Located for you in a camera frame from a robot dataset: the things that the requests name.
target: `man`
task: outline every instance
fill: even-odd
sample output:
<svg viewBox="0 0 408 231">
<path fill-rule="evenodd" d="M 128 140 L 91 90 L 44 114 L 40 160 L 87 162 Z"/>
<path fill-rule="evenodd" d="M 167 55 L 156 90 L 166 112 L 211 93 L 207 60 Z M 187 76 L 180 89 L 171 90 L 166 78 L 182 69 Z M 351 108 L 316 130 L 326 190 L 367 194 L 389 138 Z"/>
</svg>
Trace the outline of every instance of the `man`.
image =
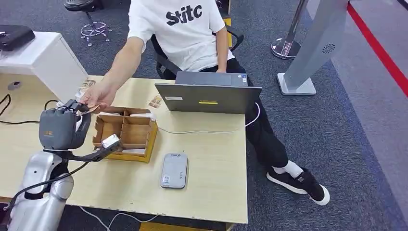
<svg viewBox="0 0 408 231">
<path fill-rule="evenodd" d="M 245 73 L 228 48 L 227 30 L 214 0 L 132 0 L 127 42 L 116 55 L 112 68 L 85 93 L 82 102 L 89 107 L 100 104 L 99 110 L 110 106 L 116 91 L 138 68 L 146 42 L 153 34 L 169 60 L 182 70 Z M 166 78 L 175 76 L 167 73 Z M 247 126 L 246 137 L 258 160 L 268 168 L 267 178 L 326 205 L 330 200 L 327 189 L 306 168 L 288 160 L 285 146 L 275 137 L 260 99 L 257 103 L 260 116 Z M 257 114 L 258 107 L 254 105 L 245 116 L 246 122 Z"/>
</svg>

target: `red stripe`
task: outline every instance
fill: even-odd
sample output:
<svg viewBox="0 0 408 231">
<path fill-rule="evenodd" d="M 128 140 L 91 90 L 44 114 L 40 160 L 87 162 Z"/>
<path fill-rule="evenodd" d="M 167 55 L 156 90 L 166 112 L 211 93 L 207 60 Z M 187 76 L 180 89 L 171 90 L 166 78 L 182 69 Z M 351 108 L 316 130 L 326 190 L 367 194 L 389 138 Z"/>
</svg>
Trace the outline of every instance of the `red stripe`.
<svg viewBox="0 0 408 231">
<path fill-rule="evenodd" d="M 382 64 L 388 70 L 388 72 L 393 77 L 395 82 L 399 85 L 401 90 L 408 97 L 408 79 L 405 77 L 404 73 L 402 73 L 402 71 L 398 68 L 398 66 L 391 59 L 390 55 L 388 55 L 388 53 L 381 46 L 379 41 L 374 37 L 370 29 L 361 19 L 360 15 L 358 15 L 358 13 L 356 12 L 356 10 L 354 9 L 354 7 L 351 5 L 350 2 L 348 3 L 347 11 L 350 14 L 350 16 L 353 18 L 354 22 L 360 29 L 363 36 L 366 38 L 371 48 L 374 50 L 378 58 L 381 60 Z"/>
</svg>

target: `white t-shirt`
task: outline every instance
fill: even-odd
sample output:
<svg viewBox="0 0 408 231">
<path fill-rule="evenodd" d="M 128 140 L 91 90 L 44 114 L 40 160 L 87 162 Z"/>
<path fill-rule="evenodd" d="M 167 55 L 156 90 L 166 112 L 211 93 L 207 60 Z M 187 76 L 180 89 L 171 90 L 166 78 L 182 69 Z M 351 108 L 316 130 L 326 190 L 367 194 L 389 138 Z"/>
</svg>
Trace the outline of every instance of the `white t-shirt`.
<svg viewBox="0 0 408 231">
<path fill-rule="evenodd" d="M 127 37 L 142 39 L 144 51 L 155 34 L 170 61 L 184 71 L 200 71 L 218 65 L 213 33 L 224 26 L 214 0 L 132 0 Z"/>
</svg>

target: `white label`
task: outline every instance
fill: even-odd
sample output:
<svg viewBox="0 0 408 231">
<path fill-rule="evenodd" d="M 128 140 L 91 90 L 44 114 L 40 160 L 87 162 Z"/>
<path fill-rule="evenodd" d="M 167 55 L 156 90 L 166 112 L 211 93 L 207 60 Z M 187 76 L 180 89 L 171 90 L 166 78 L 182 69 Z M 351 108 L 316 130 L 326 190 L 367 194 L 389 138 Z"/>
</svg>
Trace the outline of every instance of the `white label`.
<svg viewBox="0 0 408 231">
<path fill-rule="evenodd" d="M 165 96 L 166 100 L 183 100 L 180 96 Z"/>
<path fill-rule="evenodd" d="M 170 182 L 170 176 L 163 176 L 163 183 L 168 184 Z"/>
</svg>

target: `cardboard box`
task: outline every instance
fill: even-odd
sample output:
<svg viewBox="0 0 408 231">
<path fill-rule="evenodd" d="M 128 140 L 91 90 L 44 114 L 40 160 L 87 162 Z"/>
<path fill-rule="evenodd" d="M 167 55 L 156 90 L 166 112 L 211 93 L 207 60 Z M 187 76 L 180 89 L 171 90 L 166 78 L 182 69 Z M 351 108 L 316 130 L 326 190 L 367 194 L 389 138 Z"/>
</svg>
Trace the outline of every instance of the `cardboard box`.
<svg viewBox="0 0 408 231">
<path fill-rule="evenodd" d="M 95 148 L 102 148 L 101 141 L 116 134 L 124 148 L 114 152 L 108 159 L 149 162 L 157 134 L 157 123 L 150 117 L 131 117 L 131 114 L 150 113 L 147 109 L 109 107 L 104 112 L 120 115 L 98 115 L 95 129 L 97 134 L 92 139 Z"/>
</svg>

